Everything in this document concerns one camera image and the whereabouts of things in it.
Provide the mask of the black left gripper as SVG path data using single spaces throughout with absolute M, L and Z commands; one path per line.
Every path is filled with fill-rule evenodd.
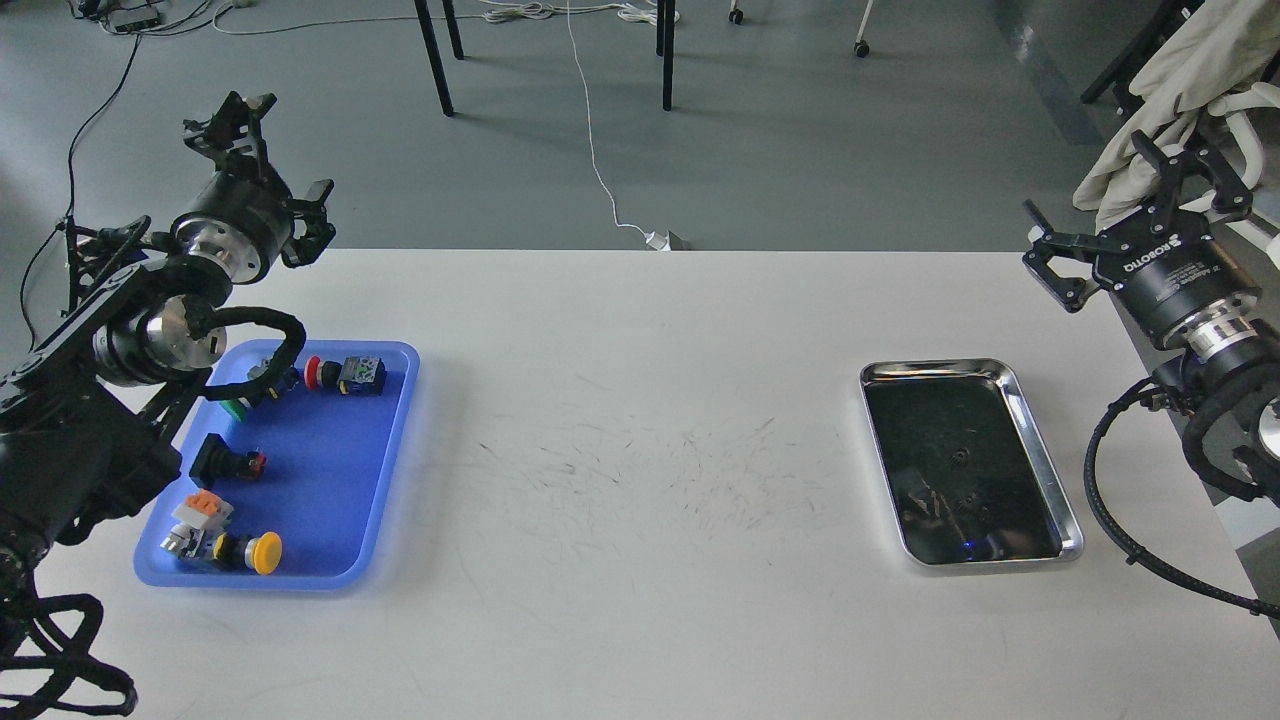
M 275 102 L 275 94 L 230 91 L 207 120 L 183 122 L 184 145 L 218 173 L 173 222 L 172 236 L 182 252 L 216 263 L 232 284 L 261 281 L 279 256 L 291 269 L 311 265 L 337 234 L 326 214 L 333 179 L 317 179 L 302 199 L 284 201 L 253 184 L 276 177 L 261 129 Z M 292 234 L 293 222 L 303 223 L 301 236 Z

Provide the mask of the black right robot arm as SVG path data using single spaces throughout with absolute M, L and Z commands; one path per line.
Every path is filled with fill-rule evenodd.
M 1129 217 L 1097 234 L 1056 231 L 1032 202 L 1034 236 L 1023 261 L 1069 313 L 1110 292 L 1160 351 L 1178 351 L 1110 409 L 1171 407 L 1188 418 L 1181 451 L 1198 478 L 1225 495 L 1277 498 L 1277 451 L 1265 442 L 1265 409 L 1277 398 L 1277 333 L 1251 311 L 1260 287 L 1217 243 L 1210 220 L 1181 205 L 1181 186 L 1211 183 L 1210 206 L 1229 220 L 1251 214 L 1252 193 L 1225 156 L 1196 140 L 1167 155 L 1148 136 L 1133 143 L 1156 186 Z

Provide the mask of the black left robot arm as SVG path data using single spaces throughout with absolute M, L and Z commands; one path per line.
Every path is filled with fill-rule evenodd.
M 3 377 L 3 669 L 45 674 L 35 692 L 3 697 L 5 719 L 134 711 L 132 678 L 90 652 L 102 603 L 40 597 L 35 570 L 56 544 L 137 515 L 178 478 L 173 438 L 198 398 L 261 393 L 305 346 L 291 314 L 227 305 L 275 261 L 315 263 L 335 236 L 333 182 L 298 197 L 269 160 L 262 120 L 275 102 L 230 92 L 207 120 L 184 123 L 184 145 L 214 172 L 168 231 L 151 231 L 146 215 L 58 227 L 70 251 L 69 311 Z

